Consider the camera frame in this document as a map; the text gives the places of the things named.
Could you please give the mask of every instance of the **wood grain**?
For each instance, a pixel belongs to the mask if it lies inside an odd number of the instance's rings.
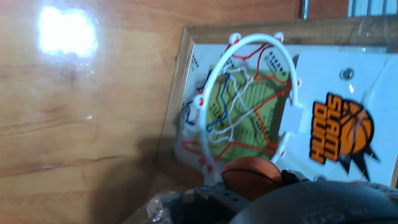
[[[45,54],[45,7],[84,11],[96,24],[96,52]],[[295,19],[298,7],[297,0],[2,1],[0,223],[119,223],[156,191],[184,189],[153,165],[183,26]]]

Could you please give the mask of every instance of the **black object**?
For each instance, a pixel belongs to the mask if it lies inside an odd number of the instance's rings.
[[[174,224],[390,224],[398,223],[398,197],[347,182],[300,182],[250,202],[220,187],[201,186],[186,195]]]

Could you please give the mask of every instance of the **orange basketball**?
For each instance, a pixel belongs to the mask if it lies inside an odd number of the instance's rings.
[[[235,159],[221,171],[225,187],[253,201],[283,186],[278,167],[267,159],[249,156]]]
[[[344,103],[342,115],[340,154],[348,156],[363,150],[372,141],[374,127],[368,112],[354,102]]]

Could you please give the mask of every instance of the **picture frame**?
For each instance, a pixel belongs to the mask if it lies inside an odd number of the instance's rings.
[[[164,128],[156,164],[160,171],[186,187],[203,184],[202,174],[174,158],[174,143],[178,131],[188,73],[196,44],[226,44],[232,33],[284,34],[284,44],[350,45],[386,47],[387,53],[398,52],[398,16],[354,17],[293,21],[250,22],[185,26],[175,58],[174,79],[167,105]],[[398,158],[391,187],[397,187]]]

